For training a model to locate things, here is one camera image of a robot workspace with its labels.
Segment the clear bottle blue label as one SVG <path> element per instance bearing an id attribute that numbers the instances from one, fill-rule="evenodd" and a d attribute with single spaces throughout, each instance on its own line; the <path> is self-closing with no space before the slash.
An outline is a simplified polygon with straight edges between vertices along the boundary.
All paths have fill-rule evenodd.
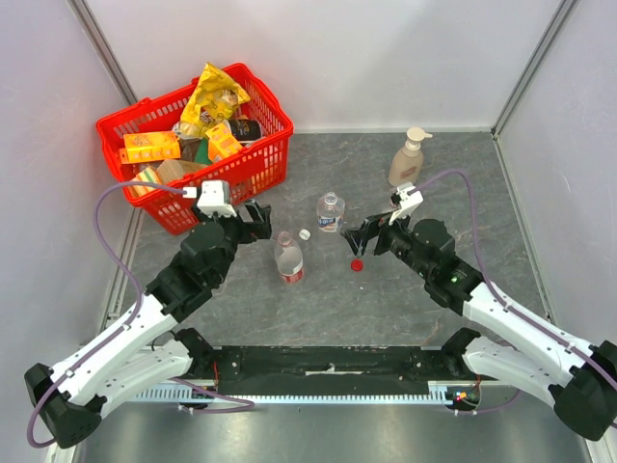
<path id="1" fill-rule="evenodd" d="M 317 225 L 322 232 L 337 232 L 344 216 L 345 201 L 335 192 L 328 192 L 317 202 Z"/>

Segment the clear bottle red label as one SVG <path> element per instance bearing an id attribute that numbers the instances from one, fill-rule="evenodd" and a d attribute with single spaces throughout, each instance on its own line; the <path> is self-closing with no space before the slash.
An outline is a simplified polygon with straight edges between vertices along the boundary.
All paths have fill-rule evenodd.
<path id="1" fill-rule="evenodd" d="M 281 231 L 276 238 L 274 250 L 275 263 L 281 279 L 287 284 L 295 284 L 304 276 L 302 250 L 288 231 Z"/>

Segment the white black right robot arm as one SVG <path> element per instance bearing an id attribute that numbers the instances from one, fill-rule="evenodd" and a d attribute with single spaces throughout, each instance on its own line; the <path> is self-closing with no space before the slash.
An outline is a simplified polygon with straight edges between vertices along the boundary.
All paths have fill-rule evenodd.
<path id="1" fill-rule="evenodd" d="M 392 253 L 424 281 L 439 306 L 451 309 L 506 341 L 474 335 L 442 354 L 443 372 L 460 380 L 490 376 L 533 395 L 579 436 L 599 441 L 616 424 L 616 345 L 578 338 L 531 312 L 460 259 L 443 222 L 411 226 L 391 214 L 368 217 L 343 237 L 356 256 L 371 239 L 374 255 Z"/>

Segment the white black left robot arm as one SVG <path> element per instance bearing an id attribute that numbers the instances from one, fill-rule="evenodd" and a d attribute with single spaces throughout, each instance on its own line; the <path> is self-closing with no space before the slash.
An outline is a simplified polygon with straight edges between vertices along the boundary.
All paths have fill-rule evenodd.
<path id="1" fill-rule="evenodd" d="M 203 378 L 212 367 L 208 343 L 196 331 L 178 334 L 168 349 L 133 356 L 204 305 L 227 277 L 241 245 L 272 236 L 271 208 L 248 200 L 244 220 L 230 204 L 197 202 L 198 223 L 178 252 L 117 321 L 77 352 L 48 367 L 37 363 L 24 380 L 52 443 L 69 449 L 138 392 L 185 373 Z"/>

